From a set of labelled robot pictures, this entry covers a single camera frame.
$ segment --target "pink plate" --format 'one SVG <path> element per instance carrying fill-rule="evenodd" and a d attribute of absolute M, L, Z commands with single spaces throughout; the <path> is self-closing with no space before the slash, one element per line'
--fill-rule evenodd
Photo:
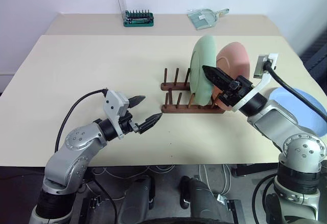
<path fill-rule="evenodd" d="M 240 75 L 245 78 L 250 76 L 250 59 L 245 47 L 239 42 L 226 45 L 217 55 L 216 64 L 232 79 L 236 79 Z M 214 86 L 213 98 L 220 93 L 222 91 Z M 221 100 L 218 100 L 216 104 L 223 110 L 231 110 L 231 106 L 226 106 Z"/>

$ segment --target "white wall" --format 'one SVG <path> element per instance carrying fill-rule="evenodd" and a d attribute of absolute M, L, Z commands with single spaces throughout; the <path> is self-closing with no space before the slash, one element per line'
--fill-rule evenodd
<path fill-rule="evenodd" d="M 301 54 L 327 25 L 327 0 L 126 0 L 128 8 L 154 13 L 229 8 L 234 14 L 265 14 Z M 118 13 L 116 0 L 0 0 L 0 74 L 15 72 L 57 12 Z M 8 77 L 0 76 L 0 92 Z"/>

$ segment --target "wooden peg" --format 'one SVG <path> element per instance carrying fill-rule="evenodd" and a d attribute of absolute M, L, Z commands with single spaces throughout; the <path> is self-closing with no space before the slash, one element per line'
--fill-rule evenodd
<path fill-rule="evenodd" d="M 194 100 L 194 96 L 195 96 L 195 93 L 192 93 L 191 98 L 190 98 L 190 101 L 189 101 L 189 104 L 188 104 L 188 108 L 191 107 L 192 102 L 193 102 L 193 100 Z"/>
<path fill-rule="evenodd" d="M 163 78 L 163 84 L 166 85 L 167 83 L 167 68 L 165 68 L 165 76 Z"/>
<path fill-rule="evenodd" d="M 179 93 L 178 95 L 178 100 L 177 100 L 177 104 L 176 104 L 176 109 L 178 109 L 179 107 L 179 103 L 180 103 L 180 99 L 182 98 L 182 92 Z"/>
<path fill-rule="evenodd" d="M 174 86 L 176 86 L 176 83 L 177 83 L 178 72 L 179 72 L 179 68 L 176 68 Z"/>
<path fill-rule="evenodd" d="M 169 93 L 166 93 L 165 108 L 167 109 Z"/>
<path fill-rule="evenodd" d="M 189 78 L 190 70 L 191 70 L 191 68 L 188 68 L 188 72 L 186 73 L 186 78 L 185 78 L 184 86 L 186 86 L 186 84 L 187 84 L 187 82 L 188 82 L 188 78 Z"/>
<path fill-rule="evenodd" d="M 169 104 L 172 105 L 173 104 L 173 93 L 172 93 L 171 88 L 168 90 L 168 94 L 169 94 Z"/>
<path fill-rule="evenodd" d="M 219 99 L 219 96 L 220 96 L 220 94 L 218 94 L 218 95 L 215 97 L 215 99 L 214 99 L 214 101 L 213 101 L 213 103 L 212 103 L 212 105 L 211 105 L 211 107 L 210 107 L 211 109 L 215 107 L 216 102 L 217 102 L 218 99 Z"/>

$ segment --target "green plate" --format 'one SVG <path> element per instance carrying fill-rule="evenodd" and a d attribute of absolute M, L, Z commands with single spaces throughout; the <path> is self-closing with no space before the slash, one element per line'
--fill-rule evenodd
<path fill-rule="evenodd" d="M 216 56 L 214 37 L 201 37 L 194 46 L 191 59 L 190 88 L 191 93 L 195 93 L 193 104 L 208 105 L 210 101 L 213 84 L 205 77 L 202 66 L 216 67 Z"/>

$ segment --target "robotic arm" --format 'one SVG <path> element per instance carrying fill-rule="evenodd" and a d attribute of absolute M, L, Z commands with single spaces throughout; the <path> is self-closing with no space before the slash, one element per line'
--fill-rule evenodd
<path fill-rule="evenodd" d="M 326 156 L 326 146 L 313 131 L 298 125 L 285 108 L 258 93 L 270 81 L 264 66 L 274 67 L 276 60 L 276 54 L 259 57 L 254 77 L 262 78 L 262 82 L 256 87 L 242 76 L 234 80 L 219 68 L 202 68 L 207 79 L 223 91 L 220 100 L 233 111 L 239 109 L 248 117 L 248 123 L 281 152 L 274 178 L 275 194 L 266 198 L 267 222 L 318 220 L 320 162 Z"/>
<path fill-rule="evenodd" d="M 111 141 L 129 132 L 143 133 L 160 119 L 155 114 L 138 125 L 127 110 L 138 105 L 145 96 L 127 99 L 123 93 L 107 91 L 103 109 L 107 119 L 71 131 L 64 145 L 50 158 L 44 170 L 42 190 L 33 209 L 30 224 L 69 223 L 76 192 L 91 159 Z"/>

